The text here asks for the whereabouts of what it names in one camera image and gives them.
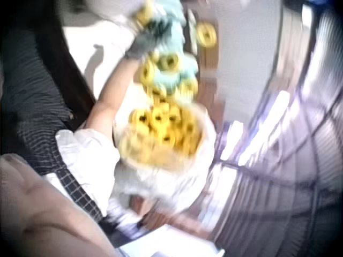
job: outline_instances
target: green glove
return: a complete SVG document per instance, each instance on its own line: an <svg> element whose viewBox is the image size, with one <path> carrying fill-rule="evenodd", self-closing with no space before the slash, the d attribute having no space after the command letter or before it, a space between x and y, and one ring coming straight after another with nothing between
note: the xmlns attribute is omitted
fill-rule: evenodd
<svg viewBox="0 0 343 257"><path fill-rule="evenodd" d="M137 35L130 49L126 52L127 58L141 59L152 52L160 43L171 36L172 22L151 21L144 30Z"/></svg>

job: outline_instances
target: fluorescent light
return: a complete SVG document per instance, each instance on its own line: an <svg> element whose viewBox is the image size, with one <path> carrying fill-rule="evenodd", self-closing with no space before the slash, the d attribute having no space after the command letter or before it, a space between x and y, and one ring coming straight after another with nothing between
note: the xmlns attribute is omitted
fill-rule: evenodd
<svg viewBox="0 0 343 257"><path fill-rule="evenodd" d="M238 165L243 166L247 163L250 156L256 153L262 144L265 142L267 137L273 131L275 125L279 122L283 116L285 110L288 107L289 103L289 93L286 91L281 91L272 106L266 120L263 122L261 128L255 135L255 137L250 142L250 145L245 149L241 154L240 159L238 160Z"/></svg>
<svg viewBox="0 0 343 257"><path fill-rule="evenodd" d="M312 26L312 18L313 18L313 12L311 7L307 5L302 6L302 24L305 27L311 28Z"/></svg>
<svg viewBox="0 0 343 257"><path fill-rule="evenodd" d="M227 132L227 142L220 159L227 160L235 149L236 144L239 142L243 134L243 123L234 121L229 131Z"/></svg>

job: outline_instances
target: white sleeve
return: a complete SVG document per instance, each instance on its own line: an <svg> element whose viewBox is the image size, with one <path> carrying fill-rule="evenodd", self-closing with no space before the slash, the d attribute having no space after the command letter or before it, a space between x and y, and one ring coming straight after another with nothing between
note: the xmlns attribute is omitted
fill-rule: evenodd
<svg viewBox="0 0 343 257"><path fill-rule="evenodd" d="M106 216L114 186L114 169L120 158L118 150L105 135L90 128L75 133L61 130L56 134L56 141L69 171ZM65 194L58 178L51 176L54 174L45 179Z"/></svg>

